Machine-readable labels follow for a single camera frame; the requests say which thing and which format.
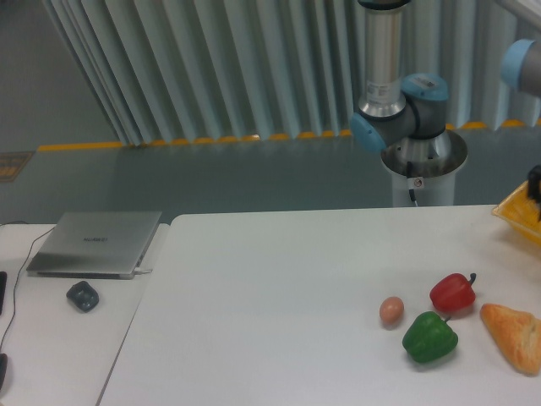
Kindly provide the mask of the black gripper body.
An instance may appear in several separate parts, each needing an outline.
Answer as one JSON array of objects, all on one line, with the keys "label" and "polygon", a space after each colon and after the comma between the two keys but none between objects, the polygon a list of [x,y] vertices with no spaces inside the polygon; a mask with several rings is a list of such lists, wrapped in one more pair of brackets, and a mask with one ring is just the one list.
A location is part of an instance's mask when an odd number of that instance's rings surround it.
[{"label": "black gripper body", "polygon": [[534,166],[527,174],[527,198],[533,201],[540,208],[541,194],[541,166]]}]

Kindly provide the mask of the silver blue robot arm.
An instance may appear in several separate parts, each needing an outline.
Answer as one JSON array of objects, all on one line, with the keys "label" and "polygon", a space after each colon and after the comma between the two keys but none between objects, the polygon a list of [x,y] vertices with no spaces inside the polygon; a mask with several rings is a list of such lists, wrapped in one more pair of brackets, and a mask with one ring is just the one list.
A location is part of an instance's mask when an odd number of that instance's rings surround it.
[{"label": "silver blue robot arm", "polygon": [[540,94],[537,1],[362,1],[362,90],[354,139],[380,156],[395,206],[450,206],[467,146],[456,129],[497,128],[511,93]]}]

